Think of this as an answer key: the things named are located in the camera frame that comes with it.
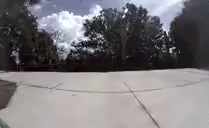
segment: green foliage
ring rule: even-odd
[[[73,43],[66,62],[76,66],[76,71],[173,67],[160,64],[164,57],[160,53],[173,58],[169,52],[173,42],[162,29],[160,19],[149,16],[141,6],[126,4],[123,10],[103,9],[100,15],[86,20],[84,30],[87,40]]]
[[[0,47],[3,47],[6,60],[10,61],[12,52],[17,51],[25,68],[58,64],[57,47],[52,35],[37,29],[36,18],[27,7],[22,6],[16,16],[13,18],[5,13],[0,19]]]
[[[180,67],[199,67],[200,58],[209,51],[209,0],[188,0],[182,13],[171,23],[169,35],[175,42]]]

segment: treeline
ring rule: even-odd
[[[209,0],[186,1],[169,32],[162,28],[159,17],[149,15],[142,6],[128,3],[122,10],[103,9],[83,24],[86,40],[72,42],[66,59],[58,56],[62,49],[53,41],[57,33],[39,30],[26,7],[18,17],[21,20],[5,13],[0,21],[0,51],[5,51],[4,60],[9,61],[4,65],[7,69],[16,70],[16,60],[24,70],[71,72],[209,65],[209,59],[203,59],[209,57],[209,45],[200,45],[209,37],[203,36],[208,29],[202,29],[209,26]]]

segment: sky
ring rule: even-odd
[[[182,9],[183,0],[42,0],[30,8],[38,17],[39,27],[48,32],[60,31],[59,45],[83,39],[82,24],[85,19],[99,14],[102,8],[121,9],[127,2],[148,9],[150,15],[159,16],[165,30]]]

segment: white cloud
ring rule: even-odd
[[[83,39],[83,23],[86,19],[96,16],[101,11],[99,5],[94,5],[90,9],[88,15],[80,16],[75,15],[72,12],[61,11],[52,15],[42,17],[38,20],[39,28],[45,29],[50,33],[59,31],[61,32],[61,42],[57,42],[59,45],[69,47],[69,43],[75,40]]]
[[[42,4],[36,4],[36,5],[29,7],[29,10],[32,12],[38,12],[42,10],[42,7],[43,7]]]
[[[48,32],[60,31],[62,33],[61,40],[62,42],[57,42],[59,45],[64,45],[65,47],[69,47],[69,44],[72,41],[83,39],[83,23],[85,19],[91,18],[95,15],[98,15],[101,7],[104,8],[122,8],[127,2],[131,2],[136,4],[137,6],[142,5],[147,8],[151,15],[160,16],[163,21],[164,28],[168,29],[169,23],[179,12],[181,6],[175,6],[177,4],[181,4],[183,0],[116,0],[112,2],[112,0],[101,0],[96,2],[96,5],[92,6],[87,15],[75,15],[69,11],[61,11],[59,13],[53,13],[52,15],[48,15],[46,17],[42,17],[38,20],[39,27],[47,30]],[[168,10],[170,7],[175,6],[176,11]]]

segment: concrete pavement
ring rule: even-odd
[[[11,128],[209,128],[209,71],[9,72]]]

